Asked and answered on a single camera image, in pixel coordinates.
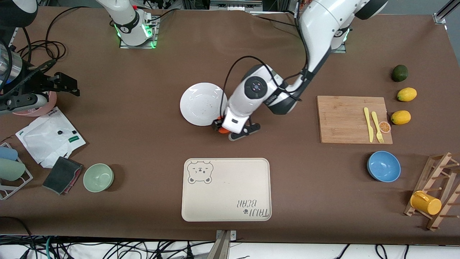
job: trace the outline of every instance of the brown table surface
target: brown table surface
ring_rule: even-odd
[[[40,8],[28,27],[31,39],[44,39],[62,10]],[[290,21],[288,16],[271,17]],[[213,240],[216,230],[231,229],[244,241],[460,244],[460,220],[444,219],[432,232],[425,230],[426,218],[403,215],[427,156],[457,152],[460,144],[460,70],[444,26],[431,16],[356,20],[347,54],[330,56],[304,101],[286,116],[261,107],[253,119],[262,130],[236,142],[186,122],[180,97],[198,82],[222,87],[232,63],[244,55],[261,58],[282,76],[298,72],[305,55],[292,27],[245,12],[178,11],[162,21],[157,49],[126,50],[118,48],[109,20],[104,9],[89,8],[59,19],[50,40],[65,43],[68,55],[49,74],[62,71],[76,78],[81,90],[78,98],[58,94],[58,107],[88,143],[71,159],[86,168],[110,165],[113,185],[94,194],[80,177],[69,194],[58,196],[41,187],[50,170],[37,165],[13,137],[8,142],[34,179],[0,202],[0,215],[24,220],[35,235]],[[25,46],[21,31],[15,44]],[[45,60],[44,51],[34,52],[33,63]],[[235,67],[228,96],[255,64],[244,60]],[[389,77],[397,64],[409,69],[404,82]],[[395,100],[405,87],[417,89],[414,101]],[[318,95],[385,97],[389,112],[408,110],[412,120],[393,127],[393,145],[320,144]],[[0,139],[32,120],[0,117]],[[381,149],[401,162],[395,182],[378,182],[367,173],[368,157]],[[273,215],[267,222],[181,218],[185,160],[226,157],[270,162]],[[3,219],[0,233],[25,232]]]

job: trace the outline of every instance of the plastic knife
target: plastic knife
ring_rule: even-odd
[[[364,116],[366,116],[366,122],[368,123],[369,142],[372,143],[374,140],[374,130],[371,127],[371,122],[369,120],[369,109],[367,107],[364,107]]]

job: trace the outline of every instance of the yellow fork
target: yellow fork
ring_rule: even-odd
[[[375,134],[377,136],[377,140],[379,141],[379,143],[383,144],[385,143],[385,141],[383,141],[382,132],[380,132],[379,120],[377,119],[377,114],[375,112],[371,112],[371,115],[372,115],[372,119],[374,120],[375,128],[377,130],[377,134]]]

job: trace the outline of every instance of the yellow mug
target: yellow mug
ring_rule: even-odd
[[[439,199],[422,191],[416,191],[412,197],[410,197],[410,205],[427,214],[435,215],[441,210],[442,204]]]

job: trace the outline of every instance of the white plate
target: white plate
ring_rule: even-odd
[[[189,87],[180,99],[180,112],[191,124],[209,126],[220,116],[220,100],[224,95],[222,113],[227,106],[227,96],[220,87],[211,83],[198,83]]]

